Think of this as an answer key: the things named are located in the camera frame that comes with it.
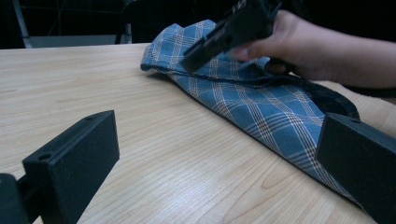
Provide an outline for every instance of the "dark background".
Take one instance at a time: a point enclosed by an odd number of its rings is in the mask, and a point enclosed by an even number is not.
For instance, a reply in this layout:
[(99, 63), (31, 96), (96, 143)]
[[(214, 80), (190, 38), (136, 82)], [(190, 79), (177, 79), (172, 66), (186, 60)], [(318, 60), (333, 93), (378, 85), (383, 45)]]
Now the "dark background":
[[(47, 35), (114, 35), (120, 29), (121, 12), (131, 0), (20, 0), (21, 11), (31, 36)], [(193, 2), (194, 18), (188, 21), (210, 19), (218, 21), (236, 0), (144, 0), (150, 7), (156, 3)], [(396, 42), (396, 1), (394, 0), (297, 0), (303, 1), (309, 19), (320, 26), (346, 34), (384, 39)], [(283, 8), (293, 11), (290, 0)], [(153, 17), (166, 21), (166, 15), (177, 15), (181, 8)], [(5, 7), (0, 10), (0, 31), (6, 26)]]

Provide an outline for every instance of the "plaid cloth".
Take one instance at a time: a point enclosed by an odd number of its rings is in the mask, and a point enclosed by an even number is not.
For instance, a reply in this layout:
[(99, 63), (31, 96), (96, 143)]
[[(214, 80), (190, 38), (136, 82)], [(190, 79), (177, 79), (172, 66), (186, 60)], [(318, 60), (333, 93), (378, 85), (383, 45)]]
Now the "plaid cloth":
[(358, 118), (356, 107), (325, 87), (298, 77), (266, 73), (267, 58), (240, 63), (221, 53), (188, 74), (179, 63), (183, 52), (215, 26), (213, 21), (186, 28), (169, 26), (146, 48), (141, 69), (168, 75), (204, 106), (354, 201), (315, 160), (315, 153), (324, 113)]

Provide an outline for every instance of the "black object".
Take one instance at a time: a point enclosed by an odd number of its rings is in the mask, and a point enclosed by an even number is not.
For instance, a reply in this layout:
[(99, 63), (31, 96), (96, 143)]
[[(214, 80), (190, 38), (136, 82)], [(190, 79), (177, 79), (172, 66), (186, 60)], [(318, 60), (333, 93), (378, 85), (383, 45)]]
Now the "black object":
[(80, 120), (0, 175), (0, 223), (76, 223), (119, 158), (114, 111)]
[(349, 117), (327, 114), (317, 160), (378, 223), (396, 223), (396, 139)]
[(280, 1), (241, 0), (216, 28), (184, 52), (183, 67), (192, 73), (221, 52), (272, 34)]

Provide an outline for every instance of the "wood grain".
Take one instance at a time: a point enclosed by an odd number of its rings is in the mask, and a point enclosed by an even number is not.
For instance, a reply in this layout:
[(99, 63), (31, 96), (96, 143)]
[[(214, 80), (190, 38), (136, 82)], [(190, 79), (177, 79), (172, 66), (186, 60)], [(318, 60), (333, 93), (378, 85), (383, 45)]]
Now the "wood grain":
[[(374, 223), (163, 75), (142, 72), (146, 45), (0, 50), (0, 172), (20, 178), (30, 153), (114, 109), (120, 160), (79, 223)], [(321, 84), (396, 136), (394, 105)]]

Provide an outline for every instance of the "hand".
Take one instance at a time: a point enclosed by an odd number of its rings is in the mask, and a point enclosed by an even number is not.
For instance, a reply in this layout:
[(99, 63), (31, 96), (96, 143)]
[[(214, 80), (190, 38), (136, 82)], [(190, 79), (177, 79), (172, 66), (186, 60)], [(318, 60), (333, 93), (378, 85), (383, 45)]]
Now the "hand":
[[(304, 21), (288, 11), (279, 10), (272, 35), (234, 49), (232, 56), (240, 61), (263, 56), (276, 58), (294, 65), (295, 72), (301, 77), (314, 80), (331, 79), (331, 74), (326, 72), (327, 66), (323, 66), (325, 62), (320, 56), (322, 46), (318, 40), (318, 35), (330, 34), (331, 32)], [(280, 74), (286, 71), (286, 66), (270, 61), (265, 69)]]

